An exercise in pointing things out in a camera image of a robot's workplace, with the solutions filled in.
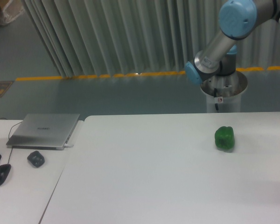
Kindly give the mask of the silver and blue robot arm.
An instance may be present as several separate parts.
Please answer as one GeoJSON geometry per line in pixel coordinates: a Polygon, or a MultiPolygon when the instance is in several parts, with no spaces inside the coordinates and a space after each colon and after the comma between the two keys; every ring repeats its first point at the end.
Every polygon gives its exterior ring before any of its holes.
{"type": "Polygon", "coordinates": [[[220,30],[199,51],[192,62],[185,64],[185,73],[194,84],[201,84],[223,70],[222,59],[237,41],[243,40],[262,23],[280,23],[280,0],[229,0],[219,11],[220,30]]]}

